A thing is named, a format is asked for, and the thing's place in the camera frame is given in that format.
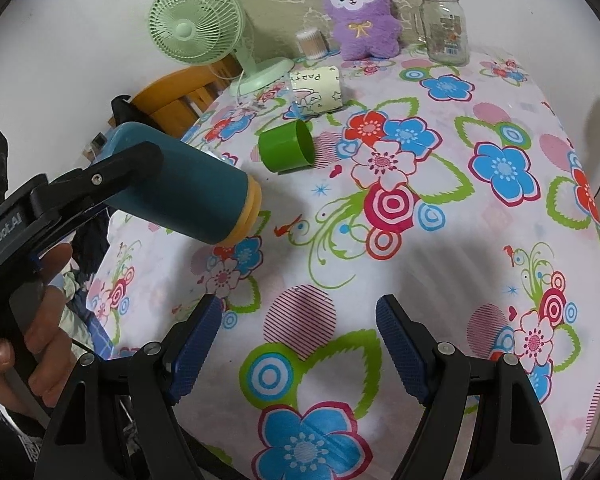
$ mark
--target white wall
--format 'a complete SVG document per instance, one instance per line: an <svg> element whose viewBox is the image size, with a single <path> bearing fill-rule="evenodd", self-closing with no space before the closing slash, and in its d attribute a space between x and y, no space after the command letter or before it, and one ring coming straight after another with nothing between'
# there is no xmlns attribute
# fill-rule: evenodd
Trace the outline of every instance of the white wall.
<svg viewBox="0 0 600 480"><path fill-rule="evenodd" d="M0 19L0 128L10 188L69 169L109 101L178 67L146 32L152 0L14 0ZM590 179L600 173L600 23L583 0L461 0L470 41L514 53Z"/></svg>

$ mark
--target green cup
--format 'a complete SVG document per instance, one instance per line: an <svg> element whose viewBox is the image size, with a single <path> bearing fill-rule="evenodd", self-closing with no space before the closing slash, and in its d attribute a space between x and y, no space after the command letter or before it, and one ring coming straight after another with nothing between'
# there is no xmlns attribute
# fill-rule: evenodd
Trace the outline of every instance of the green cup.
<svg viewBox="0 0 600 480"><path fill-rule="evenodd" d="M260 134L260 160L272 173L297 170L315 162L314 140L304 121L282 124Z"/></svg>

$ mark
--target green desk fan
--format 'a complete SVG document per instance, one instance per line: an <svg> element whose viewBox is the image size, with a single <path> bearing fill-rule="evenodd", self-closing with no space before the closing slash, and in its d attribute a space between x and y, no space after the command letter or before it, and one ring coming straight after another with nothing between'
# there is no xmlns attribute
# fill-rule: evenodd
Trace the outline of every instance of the green desk fan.
<svg viewBox="0 0 600 480"><path fill-rule="evenodd" d="M229 91L247 94L273 83L294 65L286 57L261 63L253 59L253 26L239 0L155 0L149 32L167 56L190 65L214 63L234 54L244 70Z"/></svg>

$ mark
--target yellow bow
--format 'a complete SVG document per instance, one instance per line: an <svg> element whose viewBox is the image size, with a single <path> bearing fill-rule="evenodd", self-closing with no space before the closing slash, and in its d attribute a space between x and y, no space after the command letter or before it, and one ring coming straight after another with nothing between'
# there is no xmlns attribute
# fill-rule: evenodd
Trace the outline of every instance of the yellow bow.
<svg viewBox="0 0 600 480"><path fill-rule="evenodd" d="M374 24L371 23L369 20L366 20L366 22L362 22L362 23L349 23L349 28L351 30L355 30L356 38L359 38L362 35L368 36L365 29L369 28L369 27L373 27L373 25Z"/></svg>

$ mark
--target paper cup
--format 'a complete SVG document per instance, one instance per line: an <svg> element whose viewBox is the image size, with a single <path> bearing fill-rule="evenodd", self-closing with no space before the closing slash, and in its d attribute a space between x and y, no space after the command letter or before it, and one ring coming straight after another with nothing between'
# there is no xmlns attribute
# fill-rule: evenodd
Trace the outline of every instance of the paper cup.
<svg viewBox="0 0 600 480"><path fill-rule="evenodd" d="M314 140L303 121L262 132L258 151L260 160L272 173L304 168L315 162Z"/></svg>
<svg viewBox="0 0 600 480"><path fill-rule="evenodd" d="M340 71L336 66L289 73L292 100L301 118L331 112L342 106Z"/></svg>

